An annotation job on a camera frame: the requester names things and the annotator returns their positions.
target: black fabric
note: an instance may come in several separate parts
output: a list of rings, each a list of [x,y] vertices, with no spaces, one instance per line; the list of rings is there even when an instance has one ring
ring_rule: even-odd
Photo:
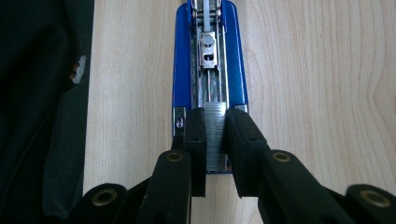
[[[49,160],[53,155],[50,148],[63,144],[56,143],[60,138],[55,133],[76,131],[76,134],[84,132],[82,136],[85,136],[86,107],[83,105],[87,104],[88,95],[87,79],[85,87],[68,93],[71,97],[65,95],[63,99],[66,100],[57,108],[61,95],[73,87],[68,76],[77,52],[81,51],[80,42],[76,40],[77,23],[70,22],[76,18],[67,12],[68,4],[56,0],[0,1],[0,223],[60,221],[43,215],[43,181],[49,183],[43,180],[44,167],[56,167],[59,172],[64,169],[56,165],[56,160]],[[82,95],[80,101],[76,100],[78,94]],[[70,110],[74,105],[78,105],[76,110]],[[65,113],[81,115],[74,124],[83,124],[68,131],[73,124],[67,124]],[[69,139],[73,140],[76,142],[68,146],[78,146],[75,149],[79,152],[76,172],[70,170],[69,175],[62,176],[62,181],[70,178],[74,183],[69,185],[74,193],[64,195],[73,198],[71,201],[78,195],[78,188],[81,189],[76,185],[82,174],[84,151],[81,145],[85,137]],[[77,158],[76,151],[62,152],[57,161]]]
[[[88,74],[58,106],[43,182],[44,214],[66,219],[82,197]]]
[[[84,55],[87,62],[80,83],[60,100],[44,169],[44,215],[62,219],[82,197],[93,1],[67,1],[66,7],[77,34],[78,58]]]

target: blue stapler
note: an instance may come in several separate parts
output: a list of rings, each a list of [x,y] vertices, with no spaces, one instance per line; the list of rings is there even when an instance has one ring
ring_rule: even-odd
[[[188,0],[177,10],[173,83],[173,135],[183,135],[186,113],[205,110],[206,170],[229,173],[222,148],[226,110],[248,112],[248,93],[233,3]]]

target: metal rivet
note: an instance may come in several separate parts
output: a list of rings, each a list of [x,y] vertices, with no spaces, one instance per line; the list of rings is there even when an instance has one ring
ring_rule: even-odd
[[[202,37],[202,43],[205,44],[207,48],[209,48],[214,42],[215,40],[212,35],[204,35]]]
[[[168,159],[169,161],[181,161],[183,160],[183,155],[178,152],[171,152],[166,155],[166,159]]]
[[[390,200],[375,191],[364,189],[361,191],[361,197],[367,202],[377,207],[389,207]]]
[[[117,192],[110,189],[102,189],[92,196],[92,203],[95,206],[105,206],[112,203],[117,198]]]
[[[290,161],[290,156],[283,152],[276,152],[273,154],[273,158],[276,161]]]

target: wooden table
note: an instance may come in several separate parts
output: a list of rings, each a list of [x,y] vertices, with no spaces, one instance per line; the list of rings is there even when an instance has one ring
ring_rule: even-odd
[[[395,1],[234,1],[250,115],[324,186],[396,194]],[[179,0],[95,1],[84,191],[130,188],[171,146]],[[207,177],[192,223],[261,223],[231,175]]]

